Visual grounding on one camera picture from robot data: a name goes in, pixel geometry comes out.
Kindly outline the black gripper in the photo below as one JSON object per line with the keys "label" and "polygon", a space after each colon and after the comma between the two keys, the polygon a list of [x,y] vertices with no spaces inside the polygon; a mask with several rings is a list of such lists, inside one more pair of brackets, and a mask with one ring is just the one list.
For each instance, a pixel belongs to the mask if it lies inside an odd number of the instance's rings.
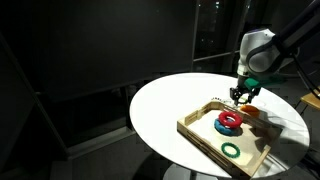
{"label": "black gripper", "polygon": [[240,98],[240,94],[249,93],[249,96],[247,99],[248,100],[247,103],[249,103],[249,104],[252,102],[252,100],[255,96],[259,95],[259,88],[248,89],[245,87],[244,81],[248,78],[250,78],[250,77],[239,75],[238,81],[237,81],[237,86],[235,88],[230,89],[230,98],[234,101],[235,105],[239,104],[238,100]]}

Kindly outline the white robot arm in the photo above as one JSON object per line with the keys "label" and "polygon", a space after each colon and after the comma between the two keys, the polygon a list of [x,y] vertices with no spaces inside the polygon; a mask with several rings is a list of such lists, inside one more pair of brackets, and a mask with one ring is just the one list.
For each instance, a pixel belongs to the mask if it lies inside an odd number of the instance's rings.
{"label": "white robot arm", "polygon": [[237,86],[230,88],[234,105],[251,103],[262,87],[282,82],[274,74],[283,67],[285,59],[293,59],[307,89],[320,99],[316,94],[319,88],[308,78],[295,55],[300,45],[319,32],[319,26],[320,0],[313,0],[278,34],[269,29],[247,32],[240,45]]}

